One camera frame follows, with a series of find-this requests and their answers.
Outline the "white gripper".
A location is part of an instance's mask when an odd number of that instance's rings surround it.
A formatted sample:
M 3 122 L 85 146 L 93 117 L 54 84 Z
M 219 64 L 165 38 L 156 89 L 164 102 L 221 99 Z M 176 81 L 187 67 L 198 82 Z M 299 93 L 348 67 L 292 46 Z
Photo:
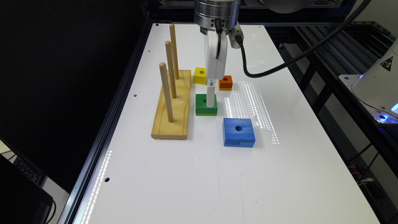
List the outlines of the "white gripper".
M 221 33 L 220 47 L 219 35 L 214 30 L 209 30 L 205 36 L 205 69 L 208 79 L 206 90 L 206 106 L 214 107 L 216 80 L 224 77 L 228 41 L 225 32 Z

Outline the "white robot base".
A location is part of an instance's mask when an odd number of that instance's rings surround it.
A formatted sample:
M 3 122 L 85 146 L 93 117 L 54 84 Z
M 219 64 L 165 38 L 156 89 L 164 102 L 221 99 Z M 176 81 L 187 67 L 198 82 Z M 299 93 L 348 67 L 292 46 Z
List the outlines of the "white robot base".
M 377 124 L 397 124 L 397 42 L 364 74 L 339 79 Z

